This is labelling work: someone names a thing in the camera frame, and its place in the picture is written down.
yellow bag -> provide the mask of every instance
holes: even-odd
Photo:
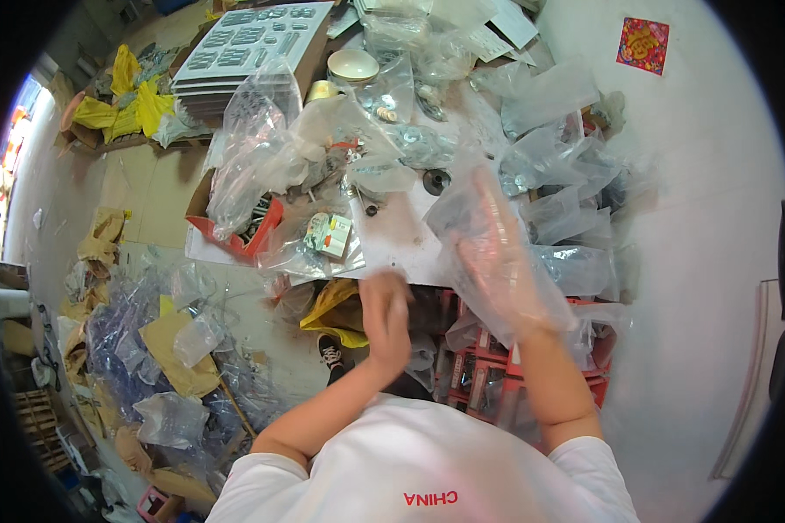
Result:
[[[73,113],[73,121],[88,129],[104,129],[114,125],[116,109],[91,96],[85,96]]]
[[[337,278],[329,282],[317,296],[314,308],[300,321],[300,329],[338,336],[349,348],[369,345],[363,333],[363,309],[357,294],[357,280]]]
[[[171,106],[175,103],[172,95],[157,94],[157,78],[154,77],[143,82],[136,89],[136,99],[131,105],[136,105],[136,121],[142,127],[142,132],[151,137],[160,127],[160,118],[166,113],[175,114]]]
[[[123,44],[116,51],[114,60],[114,79],[110,82],[110,90],[116,96],[122,96],[128,91],[134,90],[134,75],[142,70],[137,63],[136,57],[130,52],[128,46]]]
[[[105,143],[110,143],[117,136],[140,131],[142,131],[142,126],[136,120],[136,100],[134,100],[125,109],[116,113],[114,125],[105,127],[102,130],[102,136],[105,137]]]

cardboard box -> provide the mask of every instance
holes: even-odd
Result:
[[[273,199],[270,208],[268,209],[268,213],[264,216],[264,220],[259,226],[259,230],[256,231],[256,234],[253,235],[253,238],[248,244],[245,244],[244,240],[237,234],[230,236],[229,242],[227,243],[220,242],[215,239],[212,234],[212,231],[215,228],[215,222],[207,217],[207,205],[209,204],[209,193],[212,190],[213,174],[215,174],[215,169],[210,169],[203,175],[201,183],[199,183],[198,188],[195,189],[195,194],[192,194],[191,196],[189,207],[187,207],[186,210],[186,219],[190,224],[201,231],[206,239],[212,241],[215,245],[218,245],[235,255],[251,258],[257,255],[259,250],[264,247],[262,242],[268,232],[276,228],[282,221],[282,214],[284,212],[282,202],[276,198]]]

white t-shirt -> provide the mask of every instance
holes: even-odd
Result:
[[[239,458],[208,523],[638,521],[614,453],[584,436],[549,457],[465,413],[378,394],[323,445],[309,475]]]

white bowl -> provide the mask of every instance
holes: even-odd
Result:
[[[378,63],[371,54],[360,49],[341,49],[328,59],[329,70],[338,78],[357,82],[378,74]]]

shoe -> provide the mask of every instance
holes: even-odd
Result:
[[[327,334],[320,334],[317,336],[317,349],[320,351],[320,356],[323,358],[325,365],[330,371],[338,365],[345,368],[343,365],[343,355],[331,336]]]

